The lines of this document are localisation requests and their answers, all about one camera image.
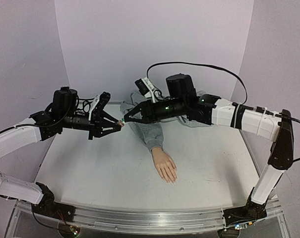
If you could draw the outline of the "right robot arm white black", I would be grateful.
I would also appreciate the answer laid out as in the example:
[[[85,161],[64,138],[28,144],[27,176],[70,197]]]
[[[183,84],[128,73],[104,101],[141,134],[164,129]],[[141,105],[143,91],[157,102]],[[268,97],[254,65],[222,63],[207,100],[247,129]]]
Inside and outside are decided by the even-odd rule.
[[[137,80],[135,84],[141,92],[150,93],[151,97],[126,113],[124,121],[149,124],[176,116],[186,116],[188,120],[206,125],[232,127],[271,141],[267,166],[246,204],[226,209],[223,213],[227,226],[265,218],[265,206],[271,191],[283,173],[293,164],[294,134],[290,112],[270,112],[266,108],[253,108],[210,94],[198,96],[188,74],[169,76],[166,83],[170,98],[156,101],[151,81],[148,78]]]

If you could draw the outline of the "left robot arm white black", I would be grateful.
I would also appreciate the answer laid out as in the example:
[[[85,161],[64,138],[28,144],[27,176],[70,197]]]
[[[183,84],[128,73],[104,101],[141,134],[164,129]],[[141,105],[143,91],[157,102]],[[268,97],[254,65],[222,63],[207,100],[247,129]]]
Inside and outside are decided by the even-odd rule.
[[[42,142],[70,128],[88,132],[88,138],[101,138],[119,132],[123,123],[105,112],[111,98],[103,92],[96,96],[88,112],[79,112],[77,91],[62,87],[54,92],[53,101],[43,111],[30,115],[20,123],[0,131],[0,159],[29,144]],[[0,172],[0,197],[38,205],[46,216],[58,212],[54,195],[41,183],[26,182]]]

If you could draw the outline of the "nail polish bottle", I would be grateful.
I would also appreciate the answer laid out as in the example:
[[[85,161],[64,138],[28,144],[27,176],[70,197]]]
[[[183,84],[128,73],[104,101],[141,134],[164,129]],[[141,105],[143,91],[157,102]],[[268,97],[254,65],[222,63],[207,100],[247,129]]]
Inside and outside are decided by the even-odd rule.
[[[120,126],[124,126],[124,124],[123,124],[123,122],[122,122],[121,120],[119,120],[119,121],[117,122],[117,124],[120,125]]]

